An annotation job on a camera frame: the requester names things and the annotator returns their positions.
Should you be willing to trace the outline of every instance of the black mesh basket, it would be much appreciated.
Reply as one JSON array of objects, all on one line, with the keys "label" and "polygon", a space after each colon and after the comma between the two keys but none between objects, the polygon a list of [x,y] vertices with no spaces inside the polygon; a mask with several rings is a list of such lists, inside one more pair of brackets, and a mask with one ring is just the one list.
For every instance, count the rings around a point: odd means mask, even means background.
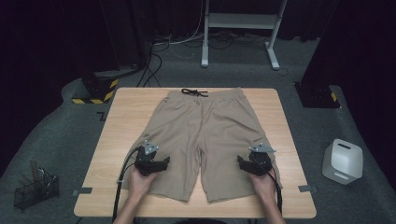
[{"label": "black mesh basket", "polygon": [[54,196],[59,197],[59,178],[47,175],[35,183],[15,189],[14,208],[28,208]]}]

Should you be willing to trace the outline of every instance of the white metal stand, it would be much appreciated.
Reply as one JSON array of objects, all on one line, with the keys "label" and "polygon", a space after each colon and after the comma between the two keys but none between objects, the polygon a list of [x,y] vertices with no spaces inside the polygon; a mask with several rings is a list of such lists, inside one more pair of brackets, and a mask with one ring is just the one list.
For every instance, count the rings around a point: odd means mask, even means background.
[{"label": "white metal stand", "polygon": [[202,47],[202,67],[209,66],[208,31],[209,27],[223,28],[246,28],[246,29],[266,29],[272,30],[270,41],[265,42],[265,49],[274,70],[279,69],[274,53],[274,43],[277,31],[282,22],[283,12],[288,0],[282,0],[280,10],[277,15],[257,15],[257,14],[230,14],[230,13],[209,13],[209,0],[206,0],[205,7],[205,30],[204,44]]}]

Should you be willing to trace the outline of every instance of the yellow black hazard tape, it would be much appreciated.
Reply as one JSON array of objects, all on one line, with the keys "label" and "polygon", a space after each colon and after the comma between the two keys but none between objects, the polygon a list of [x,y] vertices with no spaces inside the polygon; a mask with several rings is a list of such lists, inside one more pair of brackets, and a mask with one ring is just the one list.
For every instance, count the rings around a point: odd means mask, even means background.
[{"label": "yellow black hazard tape", "polygon": [[116,89],[116,85],[119,82],[118,79],[113,80],[110,85],[108,86],[108,89],[106,90],[101,90],[102,91],[102,96],[100,98],[72,98],[73,103],[78,104],[78,105],[83,105],[83,104],[106,104],[108,101],[111,99],[111,97],[114,94],[114,90]]}]

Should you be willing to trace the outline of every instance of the shorts leg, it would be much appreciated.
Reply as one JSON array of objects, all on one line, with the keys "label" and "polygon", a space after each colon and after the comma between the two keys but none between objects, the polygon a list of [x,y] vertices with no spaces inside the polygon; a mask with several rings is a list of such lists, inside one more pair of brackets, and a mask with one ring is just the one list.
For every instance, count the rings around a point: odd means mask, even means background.
[{"label": "shorts leg", "polygon": [[[154,158],[162,161],[170,157],[166,171],[160,172],[148,193],[163,195],[179,201],[188,201],[199,172],[200,157],[197,133],[201,125],[197,104],[177,97],[165,97],[153,112],[146,129],[131,150],[148,140],[159,147]],[[127,177],[122,187],[128,189]]]},{"label": "shorts leg", "polygon": [[202,183],[208,201],[255,194],[248,174],[239,168],[237,156],[246,159],[249,147],[270,143],[248,99],[241,92],[234,98],[217,99],[208,110],[199,142],[203,151]]}]

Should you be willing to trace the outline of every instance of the dark background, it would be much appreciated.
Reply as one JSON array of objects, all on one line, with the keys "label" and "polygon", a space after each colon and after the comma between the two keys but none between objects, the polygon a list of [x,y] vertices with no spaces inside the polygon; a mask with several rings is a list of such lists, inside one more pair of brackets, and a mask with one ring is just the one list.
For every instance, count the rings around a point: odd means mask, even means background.
[{"label": "dark background", "polygon": [[[114,2],[127,6],[122,12],[126,20],[122,27],[130,30],[128,34],[120,35],[125,30],[114,26],[117,31],[111,30],[107,12],[114,5],[108,6],[106,1],[0,2],[0,76],[5,100],[1,109],[1,174],[29,132],[62,103],[62,87],[82,76],[76,60],[92,72],[134,66],[139,60],[145,61],[137,36],[187,37],[197,28],[201,8],[201,1],[143,1],[151,5],[138,16],[150,21],[152,36],[142,36],[134,33],[137,21],[131,16],[128,1]],[[212,1],[211,10],[273,14],[279,6],[276,0],[252,0],[249,5],[242,0],[229,2]],[[313,88],[341,86],[361,135],[395,189],[391,165],[396,149],[396,92],[392,83],[396,6],[386,0],[343,0],[334,11],[337,3],[289,0],[278,37],[299,36],[302,41],[322,37],[304,83]],[[133,41],[123,40],[123,36]],[[122,41],[132,45],[120,51]],[[76,51],[70,50],[70,43]]]}]

